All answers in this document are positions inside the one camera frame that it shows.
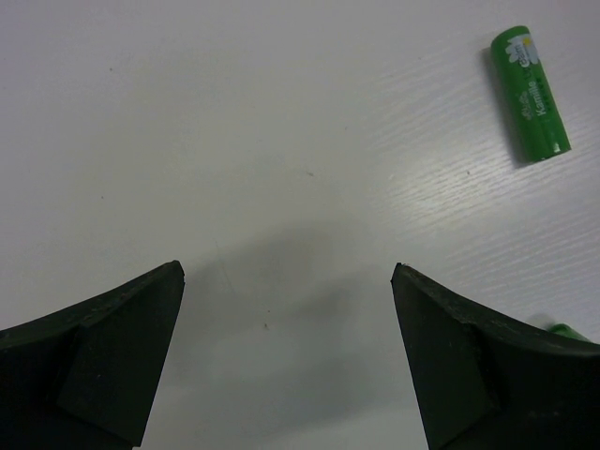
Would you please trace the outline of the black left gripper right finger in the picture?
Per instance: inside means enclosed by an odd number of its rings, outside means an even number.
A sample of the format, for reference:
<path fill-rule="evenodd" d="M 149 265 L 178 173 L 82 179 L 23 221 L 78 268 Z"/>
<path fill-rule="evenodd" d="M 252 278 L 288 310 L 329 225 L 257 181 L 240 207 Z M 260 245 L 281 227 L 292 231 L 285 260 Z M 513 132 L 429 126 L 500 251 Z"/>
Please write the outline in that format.
<path fill-rule="evenodd" d="M 391 284 L 429 448 L 598 448 L 598 344 L 520 322 L 402 263 Z"/>

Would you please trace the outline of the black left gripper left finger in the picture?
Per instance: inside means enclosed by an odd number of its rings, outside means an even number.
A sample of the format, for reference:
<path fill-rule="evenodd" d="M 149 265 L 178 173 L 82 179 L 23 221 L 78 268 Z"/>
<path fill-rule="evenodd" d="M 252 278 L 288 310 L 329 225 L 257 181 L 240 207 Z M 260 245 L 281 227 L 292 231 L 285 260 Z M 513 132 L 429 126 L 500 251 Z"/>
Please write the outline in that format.
<path fill-rule="evenodd" d="M 181 307 L 172 261 L 1 332 L 4 449 L 141 446 Z"/>

